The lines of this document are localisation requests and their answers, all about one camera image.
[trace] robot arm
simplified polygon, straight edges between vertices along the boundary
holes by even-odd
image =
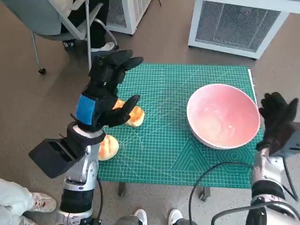
[[[266,94],[260,113],[265,119],[266,131],[258,143],[252,173],[251,205],[285,200],[281,181],[285,169],[283,158],[300,152],[299,124],[293,122],[298,99],[287,104],[279,93]],[[300,224],[297,215],[283,205],[250,210],[246,225],[295,225]]]
[[[134,95],[122,108],[114,109],[118,99],[117,85],[125,72],[142,63],[132,58],[132,51],[120,51],[98,58],[89,73],[90,82],[83,90],[71,115],[67,136],[45,139],[29,156],[50,178],[66,173],[56,225],[98,225],[92,219],[92,200],[98,172],[99,145],[105,138],[103,126],[114,127],[130,119],[130,112],[140,96]]]

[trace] sneaker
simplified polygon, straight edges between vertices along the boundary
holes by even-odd
[[[139,209],[134,215],[142,222],[143,225],[147,225],[147,214],[145,210]]]
[[[76,48],[75,39],[69,41],[63,41],[62,44],[65,47],[65,51],[68,53],[74,52]]]
[[[90,51],[92,53],[95,52],[110,52],[112,50],[115,50],[114,42],[107,42],[102,48],[91,48]]]
[[[183,218],[183,216],[182,216],[181,212],[177,209],[174,209],[169,214],[168,225],[173,225],[182,218]]]
[[[38,225],[36,222],[34,222],[31,219],[28,219],[25,216],[20,216],[20,224],[19,225]]]
[[[56,209],[56,200],[44,193],[31,193],[33,197],[33,207],[30,212],[53,212]]]

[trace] gray floor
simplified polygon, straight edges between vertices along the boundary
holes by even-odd
[[[268,91],[279,91],[288,99],[300,96],[299,15],[290,15],[260,60],[204,49],[188,48],[193,1],[164,0],[160,8],[153,1],[133,37],[116,34],[122,49],[133,49],[146,62],[247,65],[255,77],[258,99]],[[40,59],[47,75],[40,76],[34,60],[29,31],[0,5],[0,177],[32,191],[43,191],[60,200],[63,177],[49,179],[33,164],[28,152],[46,137],[58,138],[72,119],[78,96],[87,78],[82,54],[68,55],[59,42],[37,39]],[[299,157],[289,160],[295,186],[300,190]],[[188,215],[191,187],[131,184],[124,198],[116,195],[115,183],[105,183],[102,218],[112,224],[117,217],[146,209],[149,224],[166,224],[171,208]],[[98,195],[95,209],[98,209]],[[198,224],[209,224],[221,210],[248,205],[249,190],[212,189],[207,203],[193,203]],[[53,214],[29,214],[40,225],[53,224]],[[224,224],[243,224],[245,214],[223,219]]]

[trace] chair leg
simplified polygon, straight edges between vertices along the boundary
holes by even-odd
[[[36,43],[36,37],[34,36],[34,33],[31,32],[31,37],[32,37],[32,43],[33,43],[33,48],[34,48],[34,53],[36,55],[36,61],[37,61],[37,65],[39,67],[38,72],[40,74],[46,74],[46,69],[44,67],[41,66],[40,62],[39,62],[39,58],[38,58],[38,49],[37,49],[37,43]]]
[[[95,18],[94,21],[102,25],[102,27],[106,30],[106,32],[109,34],[109,36],[111,36],[111,38],[112,38],[112,40],[113,40],[113,42],[114,42],[114,45],[116,46],[116,49],[118,49],[119,46],[118,46],[117,39],[116,39],[116,38],[114,37],[114,35],[110,32],[110,30],[105,26],[105,24],[104,24],[101,20],[99,20],[99,19],[97,19],[97,18]]]
[[[89,62],[89,71],[92,67],[92,55],[90,52],[90,7],[89,7],[89,1],[85,1],[85,15],[86,15],[86,27],[87,27],[87,43],[88,43],[88,62]]]

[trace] pink bowl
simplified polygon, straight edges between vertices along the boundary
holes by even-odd
[[[195,137],[215,149],[247,144],[260,126],[252,99],[226,84],[210,84],[195,91],[187,104],[187,119]]]

